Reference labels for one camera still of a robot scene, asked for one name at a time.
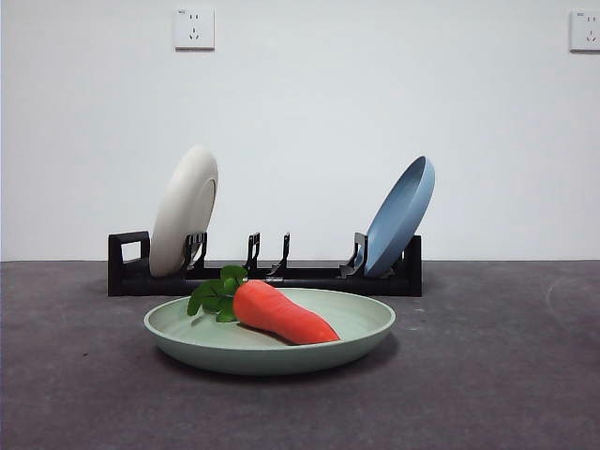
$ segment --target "toy carrot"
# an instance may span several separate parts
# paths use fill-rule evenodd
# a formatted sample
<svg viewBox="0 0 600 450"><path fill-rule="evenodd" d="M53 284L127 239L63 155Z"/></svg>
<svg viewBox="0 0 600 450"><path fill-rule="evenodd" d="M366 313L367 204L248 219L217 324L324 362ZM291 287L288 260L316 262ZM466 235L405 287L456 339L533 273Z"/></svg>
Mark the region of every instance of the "toy carrot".
<svg viewBox="0 0 600 450"><path fill-rule="evenodd" d="M258 279L237 288L233 296L233 313L241 323L272 331L296 344L339 340L338 334L324 319Z"/></svg>

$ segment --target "dish rack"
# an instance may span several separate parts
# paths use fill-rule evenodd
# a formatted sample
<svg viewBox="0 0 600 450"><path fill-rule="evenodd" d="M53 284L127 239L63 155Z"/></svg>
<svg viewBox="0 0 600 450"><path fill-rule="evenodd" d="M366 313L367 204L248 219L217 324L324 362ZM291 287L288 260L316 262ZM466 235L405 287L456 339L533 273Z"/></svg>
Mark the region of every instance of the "dish rack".
<svg viewBox="0 0 600 450"><path fill-rule="evenodd" d="M122 246L140 243L140 258L124 261ZM219 278L222 265L207 262L208 234L189 234L184 243L181 269L167 277L152 277L149 268L148 232L110 234L108 239L108 295L189 295L207 279ZM247 259L243 264L248 279L261 279L276 288L313 288L363 295L422 295L421 236L412 237L392 267L381 277L365 277L368 237L354 234L351 258L335 266L298 266L288 261L290 234L283 237L283 256L278 263L259 262L261 235L248 237Z"/></svg>

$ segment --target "plate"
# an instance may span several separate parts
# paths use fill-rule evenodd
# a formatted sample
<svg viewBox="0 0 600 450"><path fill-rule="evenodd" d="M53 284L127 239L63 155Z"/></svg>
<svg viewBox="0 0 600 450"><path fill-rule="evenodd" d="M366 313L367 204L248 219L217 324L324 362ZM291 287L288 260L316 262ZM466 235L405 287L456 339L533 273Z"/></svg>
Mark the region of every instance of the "plate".
<svg viewBox="0 0 600 450"><path fill-rule="evenodd" d="M208 228L217 185L215 158L201 145L194 145L179 161L158 208L150 243L153 277L165 277L181 268L186 236Z"/></svg>
<svg viewBox="0 0 600 450"><path fill-rule="evenodd" d="M189 317L189 297L155 307L143 323L162 351L196 368L285 375L332 368L364 356L385 338L396 319L389 306L362 295L303 288L280 291L328 321L340 340L289 345L239 322L217 323L214 314Z"/></svg>
<svg viewBox="0 0 600 450"><path fill-rule="evenodd" d="M366 277L383 275L398 260L428 209L434 185L435 171L426 157L417 158L397 180L368 227Z"/></svg>

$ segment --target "blue plate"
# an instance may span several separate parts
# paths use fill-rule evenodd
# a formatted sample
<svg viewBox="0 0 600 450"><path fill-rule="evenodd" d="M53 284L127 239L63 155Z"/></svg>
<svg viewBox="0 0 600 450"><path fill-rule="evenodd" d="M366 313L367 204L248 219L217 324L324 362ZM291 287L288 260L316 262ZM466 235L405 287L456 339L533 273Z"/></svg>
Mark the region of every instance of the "blue plate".
<svg viewBox="0 0 600 450"><path fill-rule="evenodd" d="M411 241L435 185L433 164L417 158L400 176L368 228L365 276L376 278L387 272Z"/></svg>

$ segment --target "plate rim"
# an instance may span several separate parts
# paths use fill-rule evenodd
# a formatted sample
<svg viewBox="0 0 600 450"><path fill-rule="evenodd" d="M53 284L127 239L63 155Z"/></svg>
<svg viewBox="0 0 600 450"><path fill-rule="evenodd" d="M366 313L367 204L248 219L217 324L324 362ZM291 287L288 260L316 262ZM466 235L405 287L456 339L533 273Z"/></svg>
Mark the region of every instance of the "plate rim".
<svg viewBox="0 0 600 450"><path fill-rule="evenodd" d="M360 294L351 293L351 292L332 291L332 290L327 290L327 289L311 289L311 288L281 288L281 290L283 292L285 292L287 290L294 290L294 291L313 291L313 292L317 291L317 292L325 292L325 293L343 293L345 295L350 295L353 297L360 297L363 299L367 299L367 300L375 303L376 305L383 307L384 309L387 309L388 312L390 313L391 317L390 317L390 320L387 321L384 325L376 328L375 330L373 330L373 331L369 332L368 334L365 334L364 336L361 336L361 337L355 337L352 339L332 340L329 342L319 342L316 344L298 344L298 345L289 345L289 346L285 346L285 347L253 347L253 348L248 348L248 349L239 348L239 347L231 347L231 346L220 346L220 345L202 345L202 344L199 344L198 342L192 342L189 340L185 340L185 339L181 339L178 337L173 337L171 335L167 335L167 334L157 330L154 326L152 326L150 324L150 322L149 322L150 316L152 316L152 314L154 314L156 311L170 305L171 303L177 303L177 302L181 302L182 300L186 300L189 298L189 295L185 296L185 297L175 298L168 302L162 303L156 307L153 307L148 312L146 312L146 314L143 316L143 324L144 324L145 328L153 335L163 338L163 339L167 339L169 341L177 342L179 344L191 345L194 347L198 347L200 349L208 349L208 350L234 351L234 352L258 352L259 353L259 352L284 352L284 351L299 352L299 351L306 350L306 349L316 349L316 348L322 348L322 347L333 347L333 346L337 346L337 345L350 344L352 342L356 342L359 340L377 336L381 332L389 329L396 321L396 312L390 306L386 305L384 302L381 302L381 301L376 300L371 297L367 297L365 295L360 295Z"/></svg>

